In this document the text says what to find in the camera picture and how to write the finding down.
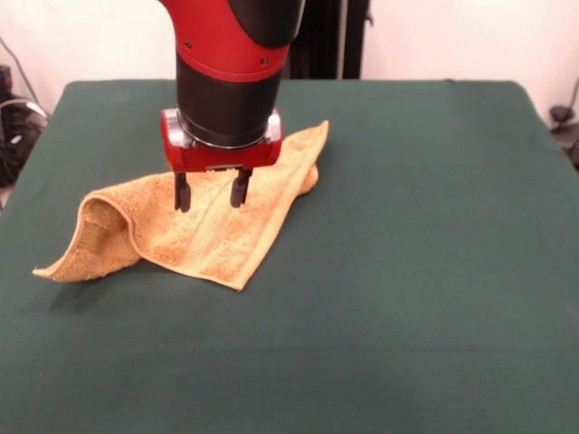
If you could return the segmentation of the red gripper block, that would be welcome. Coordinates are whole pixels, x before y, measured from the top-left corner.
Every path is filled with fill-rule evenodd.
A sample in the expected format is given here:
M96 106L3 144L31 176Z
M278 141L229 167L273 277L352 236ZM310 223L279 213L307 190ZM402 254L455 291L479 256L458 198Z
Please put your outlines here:
M230 204L233 208L244 205L250 182L249 169L274 165L284 138L281 116L276 108L268 118L263 138L246 146L214 146L189 136L180 125L177 108L161 111L160 134L166 162L175 172L175 209L181 212L188 212L191 206L191 187L186 173L239 169L233 179Z

